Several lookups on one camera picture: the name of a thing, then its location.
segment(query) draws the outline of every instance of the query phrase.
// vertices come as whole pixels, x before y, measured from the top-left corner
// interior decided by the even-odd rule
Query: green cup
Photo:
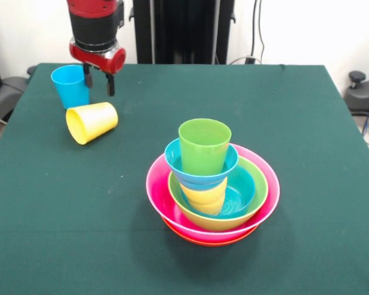
[[[192,175],[220,174],[226,158],[231,130],[212,119],[193,119],[179,127],[183,172]]]

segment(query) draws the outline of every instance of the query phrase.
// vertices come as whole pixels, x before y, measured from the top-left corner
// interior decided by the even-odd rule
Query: yellow bowl
[[[243,216],[229,219],[218,219],[201,216],[198,215],[197,213],[192,212],[189,206],[186,204],[185,200],[183,199],[179,181],[177,180],[175,175],[171,173],[168,178],[168,187],[171,196],[175,201],[175,203],[178,205],[180,211],[191,222],[197,224],[203,229],[212,230],[216,232],[233,229],[248,221],[266,201],[266,197],[268,196],[268,183],[266,181],[264,173],[251,161],[243,157],[240,157],[239,165],[250,173],[256,185],[256,192],[254,198],[251,201],[247,212]]]

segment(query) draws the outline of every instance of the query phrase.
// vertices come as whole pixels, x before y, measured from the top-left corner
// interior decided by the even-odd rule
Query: bowl rim
[[[157,162],[160,158],[163,158],[164,157],[164,154],[161,154],[154,162],[153,164],[150,166],[149,168],[149,171],[148,171],[148,174],[146,176],[146,192],[148,194],[148,198],[149,198],[149,201],[150,203],[152,204],[153,208],[160,214],[160,216],[164,217],[165,219],[169,220],[172,224],[178,226],[179,228],[183,229],[183,230],[188,230],[190,232],[193,232],[195,234],[201,234],[201,235],[231,235],[231,234],[239,234],[241,232],[244,232],[246,230],[249,230],[251,227],[253,226],[257,226],[259,224],[261,224],[262,222],[264,222],[265,220],[267,220],[268,217],[270,217],[270,215],[272,215],[272,213],[275,211],[276,209],[276,206],[279,202],[279,199],[280,199],[280,183],[279,183],[279,179],[277,178],[277,175],[275,173],[275,171],[272,169],[272,167],[270,166],[270,164],[267,163],[267,161],[265,161],[261,156],[259,156],[258,154],[256,154],[255,152],[247,149],[246,147],[243,147],[243,146],[239,146],[238,144],[231,144],[234,148],[236,147],[239,147],[239,148],[242,148],[242,149],[245,149],[246,151],[250,152],[251,154],[253,154],[254,156],[258,157],[260,159],[261,162],[263,162],[263,164],[265,166],[267,166],[270,170],[271,170],[271,174],[272,174],[272,177],[273,177],[273,180],[276,182],[276,189],[277,189],[277,197],[276,197],[276,200],[275,200],[275,203],[272,205],[272,208],[271,210],[269,211],[269,213],[264,216],[264,218],[262,218],[260,221],[256,222],[255,224],[251,225],[251,226],[247,226],[247,227],[244,227],[244,228],[241,228],[241,229],[237,229],[237,230],[225,230],[223,232],[211,232],[211,231],[206,231],[206,230],[196,230],[196,229],[189,229],[188,227],[185,227],[185,226],[182,226],[181,224],[175,222],[175,221],[172,221],[170,218],[167,218],[158,208],[157,206],[154,204],[153,200],[151,199],[151,191],[149,190],[149,187],[148,187],[148,182],[149,182],[149,179],[151,177],[151,171],[153,169],[153,166],[157,165]]]
[[[228,240],[226,240],[225,242],[204,242],[204,241],[200,241],[195,239],[194,237],[189,237],[188,235],[186,235],[185,233],[180,232],[178,229],[176,229],[168,220],[166,220],[164,217],[162,217],[163,222],[169,227],[170,230],[172,230],[172,232],[174,234],[177,234],[179,237],[185,239],[187,242],[190,243],[194,243],[200,246],[207,246],[207,247],[220,247],[220,246],[228,246],[234,243],[237,243],[245,238],[247,238],[250,234],[252,234],[257,228],[258,226],[252,227],[251,229],[248,230],[248,232],[244,232],[242,235],[240,235],[239,237],[236,238],[230,238]]]
[[[261,203],[254,209],[252,210],[251,212],[248,212],[242,216],[238,216],[238,217],[234,217],[234,218],[213,218],[213,217],[207,217],[207,216],[203,216],[203,215],[200,215],[196,212],[193,212],[187,208],[185,208],[184,206],[182,206],[182,204],[179,203],[179,201],[177,200],[176,197],[174,197],[174,194],[172,193],[172,190],[171,190],[171,185],[170,185],[170,180],[171,180],[171,177],[174,175],[172,173],[172,171],[170,172],[169,176],[168,176],[168,190],[170,191],[170,195],[171,195],[171,198],[173,199],[173,201],[175,202],[175,204],[177,204],[181,209],[185,210],[187,213],[193,215],[194,217],[198,217],[198,218],[201,218],[203,220],[208,220],[208,221],[214,221],[214,222],[218,222],[218,223],[224,223],[224,222],[231,222],[231,221],[238,221],[240,219],[244,219],[244,218],[247,218],[249,215],[250,216],[253,216],[255,213],[257,213],[257,211],[264,205],[264,203],[266,202],[266,199],[268,197],[268,192],[269,192],[269,188],[268,188],[268,181],[266,180],[266,177],[265,177],[265,174],[261,171],[260,168],[257,167],[256,164],[254,164],[252,161],[246,159],[245,157],[242,157],[242,156],[239,156],[240,158],[244,159],[246,162],[249,162],[251,163],[257,170],[259,170],[259,172],[261,173],[262,177],[263,177],[263,181],[266,183],[266,192],[265,194],[263,195],[263,199],[261,201]]]
[[[171,165],[170,161],[168,161],[167,159],[167,149],[169,148],[169,146],[173,145],[174,143],[176,143],[177,141],[179,141],[179,138],[171,141],[164,150],[164,158],[165,158],[165,162],[168,164],[168,166],[171,168],[172,171],[175,171],[176,173],[178,173],[179,175],[183,175],[183,176],[187,176],[187,177],[192,177],[192,178],[198,178],[198,179],[203,179],[203,180],[208,180],[208,179],[215,179],[215,178],[219,178],[219,177],[223,177],[226,176],[228,173],[230,173],[239,163],[239,154],[238,151],[236,150],[236,148],[230,143],[228,145],[228,148],[232,149],[235,153],[236,156],[236,161],[234,163],[234,165],[232,165],[232,167],[230,167],[229,169],[227,169],[224,172],[221,172],[220,174],[215,174],[215,175],[193,175],[193,174],[189,174],[183,171],[180,171],[178,169],[176,169],[173,165]]]

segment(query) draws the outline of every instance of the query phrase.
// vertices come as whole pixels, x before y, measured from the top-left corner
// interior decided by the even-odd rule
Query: red bowl
[[[203,241],[198,241],[198,240],[194,240],[188,236],[186,236],[186,234],[182,234],[179,230],[177,230],[176,228],[174,228],[172,226],[172,224],[167,221],[166,219],[162,219],[163,222],[165,222],[165,224],[174,232],[176,233],[179,237],[185,239],[186,241],[190,242],[190,243],[193,243],[193,244],[196,244],[196,245],[199,245],[199,246],[205,246],[205,247],[221,247],[221,246],[227,246],[227,245],[231,245],[233,243],[236,243],[236,242],[239,242],[241,240],[243,240],[244,238],[246,238],[247,236],[249,236],[252,232],[254,232],[256,230],[256,228],[258,226],[255,226],[253,227],[252,229],[250,229],[249,231],[247,232],[244,232],[244,234],[242,234],[240,237],[238,238],[235,238],[234,240],[228,240],[228,241],[225,241],[225,242],[216,242],[216,243],[208,243],[208,242],[203,242]]]

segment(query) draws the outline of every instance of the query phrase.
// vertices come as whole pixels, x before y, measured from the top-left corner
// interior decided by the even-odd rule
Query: blue cup
[[[82,66],[62,66],[53,71],[50,77],[65,109],[89,104],[89,88],[85,84]]]
[[[179,138],[177,138],[165,148],[165,161],[182,185],[188,189],[204,191],[213,189],[223,182],[225,177],[238,165],[239,155],[234,146],[230,144],[228,146],[226,160],[224,161],[223,171],[220,174],[207,176],[191,175],[183,172],[180,142]]]

